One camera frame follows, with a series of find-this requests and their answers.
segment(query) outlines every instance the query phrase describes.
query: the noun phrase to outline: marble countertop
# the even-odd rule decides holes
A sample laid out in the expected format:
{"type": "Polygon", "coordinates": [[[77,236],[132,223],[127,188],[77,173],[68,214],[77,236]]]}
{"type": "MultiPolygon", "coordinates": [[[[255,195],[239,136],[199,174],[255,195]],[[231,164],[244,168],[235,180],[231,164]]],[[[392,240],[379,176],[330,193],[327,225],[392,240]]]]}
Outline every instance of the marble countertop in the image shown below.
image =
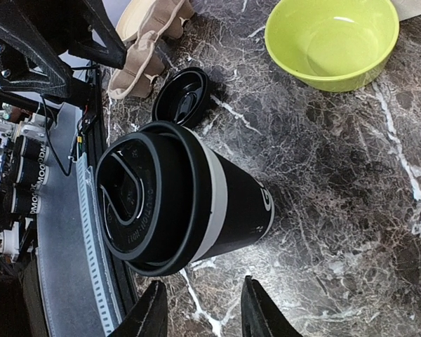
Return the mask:
{"type": "MultiPolygon", "coordinates": [[[[167,70],[146,100],[107,107],[109,141],[151,119],[166,78],[202,67],[217,83],[196,130],[273,194],[271,232],[247,249],[163,278],[169,336],[241,335],[245,275],[304,337],[421,337],[421,17],[402,22],[386,70],[353,93],[324,93],[270,59],[277,1],[193,1],[167,70]]],[[[151,281],[136,277],[140,290],[151,281]]]]}

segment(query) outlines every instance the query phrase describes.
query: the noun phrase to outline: small black lid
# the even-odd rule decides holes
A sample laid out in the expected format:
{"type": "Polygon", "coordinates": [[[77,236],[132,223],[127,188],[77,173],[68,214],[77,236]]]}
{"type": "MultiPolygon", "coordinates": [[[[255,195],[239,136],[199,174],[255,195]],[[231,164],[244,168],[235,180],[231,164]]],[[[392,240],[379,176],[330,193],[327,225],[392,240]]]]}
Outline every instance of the small black lid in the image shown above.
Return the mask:
{"type": "Polygon", "coordinates": [[[198,67],[186,68],[161,89],[153,105],[153,121],[194,128],[203,119],[210,96],[209,76],[198,67]]]}

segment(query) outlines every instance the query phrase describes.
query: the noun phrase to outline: cylindrical container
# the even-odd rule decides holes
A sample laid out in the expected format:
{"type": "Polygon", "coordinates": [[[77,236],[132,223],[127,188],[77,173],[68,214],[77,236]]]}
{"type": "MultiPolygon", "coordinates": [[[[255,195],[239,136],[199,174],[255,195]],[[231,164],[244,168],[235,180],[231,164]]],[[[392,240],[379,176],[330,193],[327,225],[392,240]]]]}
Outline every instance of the cylindrical container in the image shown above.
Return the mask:
{"type": "Polygon", "coordinates": [[[96,183],[109,249],[144,276],[254,244],[274,219],[262,184],[192,131],[164,121],[116,141],[96,183]]]}
{"type": "Polygon", "coordinates": [[[4,206],[9,213],[35,215],[41,211],[41,198],[34,192],[13,188],[6,194],[4,206]]]}
{"type": "Polygon", "coordinates": [[[50,148],[37,140],[19,136],[15,140],[13,154],[45,164],[50,154],[50,148]]]}
{"type": "Polygon", "coordinates": [[[35,191],[48,182],[49,173],[50,168],[47,165],[15,156],[11,162],[9,175],[13,183],[35,191]]]}

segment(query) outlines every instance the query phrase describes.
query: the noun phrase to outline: green plastic bowl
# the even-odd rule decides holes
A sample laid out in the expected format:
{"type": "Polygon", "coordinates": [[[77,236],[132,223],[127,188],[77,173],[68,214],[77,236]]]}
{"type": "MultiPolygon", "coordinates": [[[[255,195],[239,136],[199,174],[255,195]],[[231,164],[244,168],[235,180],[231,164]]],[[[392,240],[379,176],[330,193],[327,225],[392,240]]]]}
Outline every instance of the green plastic bowl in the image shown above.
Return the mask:
{"type": "Polygon", "coordinates": [[[398,35],[390,0],[282,0],[265,27],[274,62],[332,92],[358,89],[379,76],[398,35]]]}

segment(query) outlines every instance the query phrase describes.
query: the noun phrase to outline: bolt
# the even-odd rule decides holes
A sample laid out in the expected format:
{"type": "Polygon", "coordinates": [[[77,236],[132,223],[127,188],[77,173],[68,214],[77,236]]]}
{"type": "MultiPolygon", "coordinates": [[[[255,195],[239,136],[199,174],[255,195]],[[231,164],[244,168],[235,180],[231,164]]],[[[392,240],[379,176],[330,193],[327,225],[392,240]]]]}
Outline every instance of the bolt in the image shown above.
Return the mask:
{"type": "Polygon", "coordinates": [[[3,70],[1,72],[1,75],[3,76],[4,79],[7,79],[7,78],[9,78],[11,76],[11,71],[9,69],[3,70]]]}
{"type": "Polygon", "coordinates": [[[0,44],[0,55],[3,54],[3,52],[5,51],[6,47],[4,44],[0,44]]]}

